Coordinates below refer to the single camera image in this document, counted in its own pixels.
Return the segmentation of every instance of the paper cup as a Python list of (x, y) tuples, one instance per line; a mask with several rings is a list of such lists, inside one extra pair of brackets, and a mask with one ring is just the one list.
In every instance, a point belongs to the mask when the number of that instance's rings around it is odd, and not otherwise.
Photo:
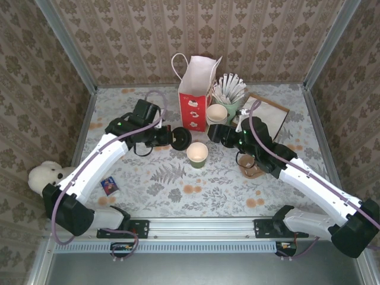
[(192, 167), (202, 168), (206, 163), (208, 148), (201, 142), (193, 142), (186, 150), (186, 154)]
[(206, 110), (206, 117), (210, 122), (214, 122), (215, 124), (220, 124), (227, 119), (228, 111), (221, 104), (213, 104)]
[(213, 122), (211, 120), (209, 120), (208, 118), (206, 118), (206, 121), (207, 121), (207, 125), (216, 125), (216, 124), (221, 124), (221, 125), (225, 125), (227, 123), (227, 118), (224, 119), (223, 121), (220, 121), (220, 122)]
[(233, 104), (223, 104), (223, 103), (220, 103), (219, 101), (217, 101), (217, 103), (226, 108), (228, 112), (227, 124), (230, 124), (232, 119), (235, 117), (236, 110), (238, 110), (238, 108), (241, 106), (242, 101), (240, 99)]

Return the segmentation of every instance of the black cable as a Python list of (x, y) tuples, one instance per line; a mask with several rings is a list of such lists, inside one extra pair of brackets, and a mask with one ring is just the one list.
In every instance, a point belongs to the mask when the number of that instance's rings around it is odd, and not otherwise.
[(133, 152), (137, 155), (137, 156), (140, 156), (140, 157), (145, 157), (145, 156), (148, 156), (149, 154), (151, 154), (153, 151), (153, 147), (150, 148), (150, 151), (146, 154), (143, 154), (143, 155), (139, 155), (137, 152), (136, 152), (136, 145), (133, 146)]
[(241, 154), (244, 154), (244, 153), (238, 151), (238, 152), (236, 153), (236, 157), (235, 157), (235, 161), (236, 161), (236, 164), (237, 164), (238, 166), (240, 166), (240, 167), (242, 167), (242, 168), (245, 168), (245, 169), (251, 169), (251, 168), (253, 168), (253, 167), (256, 165), (256, 162), (253, 163), (253, 164), (252, 164), (251, 166), (249, 166), (249, 167), (245, 167), (245, 166), (242, 166), (241, 164), (239, 164), (239, 162), (238, 162), (238, 156), (239, 156), (240, 153), (241, 153)]

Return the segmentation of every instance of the wire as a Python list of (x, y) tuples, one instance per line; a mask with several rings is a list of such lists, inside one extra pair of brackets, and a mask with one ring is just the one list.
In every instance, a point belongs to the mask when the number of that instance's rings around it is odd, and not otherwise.
[(380, 251), (380, 246), (376, 246), (376, 245), (368, 245), (367, 248), (373, 251)]
[(68, 241), (66, 242), (61, 242), (57, 236), (57, 232), (56, 232), (56, 224), (55, 224), (55, 220), (56, 220), (56, 216), (57, 216), (57, 212), (58, 212), (58, 207), (63, 199), (63, 197), (65, 196), (66, 192), (69, 190), (69, 188), (73, 185), (75, 185), (75, 181), (78, 179), (79, 175), (83, 172), (83, 170), (95, 159), (95, 157), (102, 153), (102, 151), (108, 147), (109, 145), (113, 144), (115, 141), (119, 141), (121, 140), (122, 138), (126, 138), (130, 135), (135, 135), (135, 134), (138, 134), (139, 132), (143, 132), (143, 131), (146, 131), (147, 129), (150, 129), (150, 128), (153, 128), (154, 126), (158, 125), (160, 123), (160, 121), (164, 118), (164, 115), (166, 113), (166, 109), (167, 109), (167, 99), (166, 97), (164, 96), (164, 94), (161, 92), (161, 91), (158, 91), (158, 90), (151, 90), (149, 91), (146, 95), (145, 95), (145, 99), (151, 94), (151, 93), (157, 93), (158, 95), (160, 95), (164, 101), (164, 109), (162, 111), (162, 113), (160, 114), (160, 117), (155, 120), (153, 123), (151, 123), (150, 125), (147, 125), (147, 126), (144, 126), (140, 129), (136, 129), (134, 131), (131, 131), (131, 132), (127, 132), (126, 134), (123, 134), (123, 135), (120, 135), (112, 140), (110, 140), (109, 142), (107, 142), (106, 144), (104, 144), (102, 147), (99, 148), (99, 150), (97, 152), (95, 152), (83, 165), (82, 167), (79, 169), (79, 171), (73, 176), (73, 178), (71, 179), (70, 183), (65, 187), (65, 189), (61, 192), (61, 194), (59, 194), (58, 196), (58, 199), (56, 200), (55, 202), (55, 205), (54, 205), (54, 208), (53, 208), (53, 213), (52, 213), (52, 235), (53, 235), (53, 238), (55, 240), (55, 242), (59, 245), (68, 245), (70, 242), (72, 242), (72, 240), (75, 238), (75, 236), (72, 236)]
[(238, 151), (238, 152), (236, 153), (236, 156), (235, 156), (235, 161), (236, 161), (236, 164), (237, 164), (238, 166), (240, 166), (240, 167), (242, 167), (242, 168), (245, 168), (245, 169), (251, 169), (251, 168), (253, 168), (253, 167), (256, 165), (256, 162), (254, 162), (254, 163), (253, 163), (251, 166), (249, 166), (249, 167), (245, 167), (245, 166), (239, 164), (239, 162), (238, 162), (238, 156), (239, 156), (240, 153), (241, 153), (241, 152)]
[(358, 211), (363, 217), (365, 217), (367, 220), (369, 220), (378, 230), (380, 230), (380, 224), (377, 223), (373, 218), (371, 218), (368, 214), (366, 214), (362, 209), (360, 209), (358, 206), (356, 206), (354, 203), (352, 203), (348, 198), (344, 197), (343, 195), (341, 195), (338, 191), (336, 191), (334, 188), (332, 188), (331, 186), (329, 186), (327, 183), (325, 183), (322, 179), (318, 178), (317, 176), (315, 176), (313, 173), (311, 172), (308, 172), (307, 170), (303, 169), (302, 167), (276, 155), (276, 153), (272, 152), (269, 148), (267, 148), (262, 142), (261, 140), (259, 139), (259, 137), (257, 136), (256, 132), (255, 132), (255, 128), (253, 126), (253, 123), (252, 123), (252, 114), (253, 114), (253, 111), (255, 109), (257, 109), (261, 104), (261, 101), (260, 100), (256, 100), (254, 101), (254, 103), (252, 104), (251, 106), (251, 109), (249, 110), (249, 127), (251, 129), (251, 132), (252, 134), (254, 135), (257, 143), (267, 152), (269, 153), (271, 156), (277, 158), (278, 160), (282, 161), (283, 163), (286, 163), (292, 167), (294, 167), (295, 169), (301, 171), (302, 173), (308, 175), (310, 178), (314, 179), (315, 181), (317, 181), (319, 184), (321, 184), (323, 187), (325, 187), (326, 189), (328, 189), (330, 192), (332, 192), (334, 195), (338, 196), (339, 199), (341, 199), (342, 201), (344, 201), (344, 203), (346, 203), (347, 205), (353, 207), (356, 211)]
[(153, 147), (151, 147), (151, 148), (150, 148), (150, 151), (148, 151), (147, 153), (140, 155), (140, 154), (138, 154), (138, 153), (136, 152), (136, 145), (133, 146), (133, 152), (134, 152), (137, 156), (140, 156), (140, 157), (148, 156), (149, 154), (152, 153), (152, 151), (153, 151)]
[(285, 257), (289, 257), (289, 260), (291, 260), (291, 259), (295, 259), (295, 258), (300, 258), (300, 257), (304, 256), (305, 254), (307, 254), (307, 253), (313, 248), (313, 246), (315, 246), (315, 244), (316, 244), (316, 242), (317, 242), (318, 240), (319, 240), (319, 237), (317, 236), (317, 237), (315, 238), (315, 240), (311, 243), (311, 245), (309, 245), (308, 248), (306, 248), (302, 253), (297, 254), (297, 255), (294, 255), (294, 256), (289, 256), (289, 255), (287, 255), (285, 252), (283, 252), (283, 251), (279, 251), (279, 250), (277, 250), (277, 252), (280, 253), (280, 254), (282, 254), (282, 255), (284, 255)]
[[(127, 233), (131, 236), (133, 236), (135, 238), (135, 242), (134, 242), (134, 247), (132, 248), (132, 250), (129, 252), (129, 254), (126, 256), (126, 257), (123, 257), (123, 259), (127, 259), (127, 258), (130, 258), (134, 253), (135, 251), (137, 250), (138, 248), (138, 244), (140, 242), (138, 236), (135, 234), (135, 233), (132, 233), (132, 232), (129, 232), (127, 230), (112, 230), (112, 229), (103, 229), (103, 230), (106, 230), (107, 232), (110, 232), (110, 233)], [(112, 252), (111, 252), (111, 255), (113, 257), (113, 260), (116, 260), (116, 256), (115, 256), (115, 250), (116, 248), (120, 248), (122, 247), (123, 245), (116, 245), (112, 248)]]

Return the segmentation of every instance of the white paper cup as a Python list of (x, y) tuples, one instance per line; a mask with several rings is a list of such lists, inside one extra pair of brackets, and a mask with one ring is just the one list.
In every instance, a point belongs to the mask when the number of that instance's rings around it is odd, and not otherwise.
[(220, 124), (224, 120), (227, 120), (228, 111), (223, 105), (213, 104), (207, 108), (206, 117), (210, 122)]
[(208, 118), (206, 118), (206, 121), (207, 121), (207, 125), (216, 125), (216, 124), (225, 125), (227, 123), (227, 118), (220, 122), (213, 122), (213, 121), (210, 121)]
[(193, 142), (186, 150), (186, 154), (192, 167), (202, 168), (206, 163), (208, 148), (201, 142)]

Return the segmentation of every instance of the gray floor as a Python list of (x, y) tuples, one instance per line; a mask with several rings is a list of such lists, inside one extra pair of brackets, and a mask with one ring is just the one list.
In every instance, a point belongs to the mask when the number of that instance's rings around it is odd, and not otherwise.
[(360, 285), (355, 259), (319, 242), (305, 256), (281, 261), (274, 254), (136, 254), (113, 262), (108, 254), (59, 254), (49, 285)]

